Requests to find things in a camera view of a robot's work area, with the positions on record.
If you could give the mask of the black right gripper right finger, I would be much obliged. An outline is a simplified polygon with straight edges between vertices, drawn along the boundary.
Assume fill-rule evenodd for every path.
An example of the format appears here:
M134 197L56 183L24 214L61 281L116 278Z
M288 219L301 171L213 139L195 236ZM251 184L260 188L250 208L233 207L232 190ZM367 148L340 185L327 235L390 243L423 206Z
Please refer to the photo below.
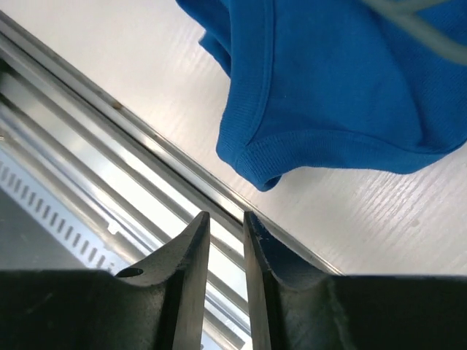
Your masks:
M254 349L311 349L312 305L326 273L244 213L244 258Z

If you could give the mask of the blue tank top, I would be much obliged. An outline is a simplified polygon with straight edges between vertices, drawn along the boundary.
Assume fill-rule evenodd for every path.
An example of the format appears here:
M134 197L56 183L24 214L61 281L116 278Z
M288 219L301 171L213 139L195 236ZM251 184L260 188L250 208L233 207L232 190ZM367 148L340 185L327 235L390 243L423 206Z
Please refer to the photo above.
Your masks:
M181 1L230 79L218 157L258 190L304 166L410 174L466 142L466 65L362 1ZM418 16L466 46L466 3Z

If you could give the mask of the teal hanger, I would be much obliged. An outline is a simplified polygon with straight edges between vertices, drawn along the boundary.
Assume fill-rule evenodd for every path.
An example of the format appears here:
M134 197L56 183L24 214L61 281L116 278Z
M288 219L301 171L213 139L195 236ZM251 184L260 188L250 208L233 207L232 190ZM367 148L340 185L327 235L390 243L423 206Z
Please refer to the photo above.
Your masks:
M466 46L443 34L418 16L418 12L446 3L445 0L363 0L367 7L395 23L430 50L453 63L466 65Z

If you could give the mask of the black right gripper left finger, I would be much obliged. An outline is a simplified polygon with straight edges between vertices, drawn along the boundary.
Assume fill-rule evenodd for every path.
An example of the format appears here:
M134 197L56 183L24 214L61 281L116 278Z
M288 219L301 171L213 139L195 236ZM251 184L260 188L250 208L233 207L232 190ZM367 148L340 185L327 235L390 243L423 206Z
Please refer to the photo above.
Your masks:
M178 236L116 275L128 285L117 349L200 349L209 230L203 211Z

